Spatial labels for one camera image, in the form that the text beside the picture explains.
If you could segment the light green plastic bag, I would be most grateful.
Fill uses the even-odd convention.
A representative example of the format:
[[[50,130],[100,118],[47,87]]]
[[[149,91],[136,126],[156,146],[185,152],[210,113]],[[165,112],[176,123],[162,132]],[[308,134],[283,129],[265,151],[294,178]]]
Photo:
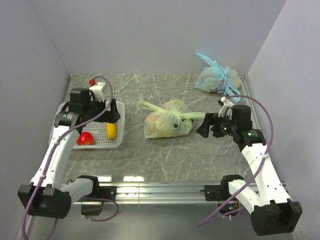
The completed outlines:
[[[205,113],[192,112],[182,100],[174,99],[161,106],[146,101],[138,101],[137,108],[151,113],[144,120],[144,137],[146,139],[173,138],[187,135],[197,119],[203,119]]]

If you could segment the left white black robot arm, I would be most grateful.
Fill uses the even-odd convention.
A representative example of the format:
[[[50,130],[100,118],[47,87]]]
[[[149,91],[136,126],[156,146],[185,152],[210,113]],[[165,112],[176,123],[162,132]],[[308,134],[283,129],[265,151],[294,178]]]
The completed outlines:
[[[115,124],[121,115],[116,99],[105,100],[104,91],[73,88],[70,99],[55,116],[53,132],[45,157],[29,184],[20,185],[17,195],[23,215],[64,219],[71,205],[82,198],[97,200],[101,195],[98,177],[81,175],[63,186],[63,173],[82,130],[91,122]]]

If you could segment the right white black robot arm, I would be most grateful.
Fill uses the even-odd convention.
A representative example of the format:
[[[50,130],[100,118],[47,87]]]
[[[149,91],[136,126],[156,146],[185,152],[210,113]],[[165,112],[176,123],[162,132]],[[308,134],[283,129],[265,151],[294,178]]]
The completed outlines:
[[[196,130],[204,138],[210,131],[215,138],[231,136],[252,172],[248,181],[240,175],[224,176],[220,194],[225,201],[198,226],[215,220],[218,211],[237,200],[250,214],[258,236],[291,233],[302,215],[302,206],[283,187],[269,155],[270,144],[261,130],[253,128],[251,114],[247,105],[223,106],[219,113],[206,113]]]

